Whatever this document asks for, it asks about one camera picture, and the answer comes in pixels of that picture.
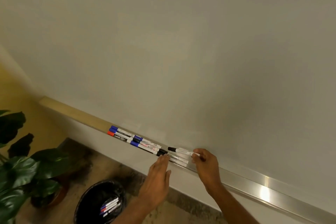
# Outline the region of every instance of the stone floor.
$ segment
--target stone floor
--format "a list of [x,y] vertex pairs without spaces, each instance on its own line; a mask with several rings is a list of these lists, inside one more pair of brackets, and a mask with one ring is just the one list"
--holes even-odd
[[[136,197],[145,175],[140,174],[98,152],[67,139],[61,146],[72,162],[70,189],[61,204],[35,209],[29,202],[21,208],[17,224],[71,224],[77,203],[93,184],[104,179],[117,179],[125,187],[128,198]],[[226,223],[221,212],[170,188],[165,202],[153,210],[143,224],[212,224]]]

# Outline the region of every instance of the whiteboard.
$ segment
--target whiteboard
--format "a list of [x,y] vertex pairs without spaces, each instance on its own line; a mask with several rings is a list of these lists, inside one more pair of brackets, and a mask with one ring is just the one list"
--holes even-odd
[[45,95],[336,197],[336,0],[0,0],[0,23]]

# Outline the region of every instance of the black trash can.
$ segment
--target black trash can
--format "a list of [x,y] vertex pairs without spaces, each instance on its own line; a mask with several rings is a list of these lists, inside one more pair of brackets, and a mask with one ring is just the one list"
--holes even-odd
[[[111,211],[102,212],[103,206],[110,201],[118,201]],[[107,224],[112,222],[126,207],[126,192],[123,186],[114,180],[100,181],[82,195],[73,217],[74,224]]]

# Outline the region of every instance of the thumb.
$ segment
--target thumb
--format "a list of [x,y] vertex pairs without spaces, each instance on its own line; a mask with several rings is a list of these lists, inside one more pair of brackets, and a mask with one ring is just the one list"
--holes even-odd
[[166,171],[166,177],[165,177],[165,184],[166,187],[169,188],[169,178],[170,178],[171,170]]
[[194,163],[197,165],[198,163],[202,162],[200,157],[197,154],[193,154],[192,156],[192,160],[194,161]]

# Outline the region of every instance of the person's left arm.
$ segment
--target person's left arm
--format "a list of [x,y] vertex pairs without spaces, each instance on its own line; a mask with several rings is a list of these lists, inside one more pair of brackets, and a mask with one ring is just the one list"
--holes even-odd
[[133,199],[113,224],[141,224],[146,216],[154,210],[167,196],[169,177],[167,171],[168,155],[161,155],[150,167],[147,178],[140,188],[139,196]]

